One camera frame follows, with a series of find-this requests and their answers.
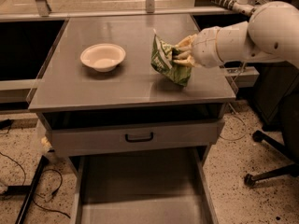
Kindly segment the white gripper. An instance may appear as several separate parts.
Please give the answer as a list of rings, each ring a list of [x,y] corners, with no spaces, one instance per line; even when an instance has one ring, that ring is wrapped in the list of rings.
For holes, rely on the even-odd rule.
[[[201,65],[212,68],[223,65],[217,51],[217,34],[220,27],[206,28],[198,34],[188,35],[176,44],[179,50],[187,50],[173,57],[173,62],[188,67]]]

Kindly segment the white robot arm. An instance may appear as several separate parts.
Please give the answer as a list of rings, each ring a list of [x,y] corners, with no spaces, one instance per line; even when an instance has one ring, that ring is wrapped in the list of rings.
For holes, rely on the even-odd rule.
[[[206,28],[181,40],[174,62],[212,68],[228,62],[288,62],[299,67],[299,9],[274,1],[255,9],[248,21]]]

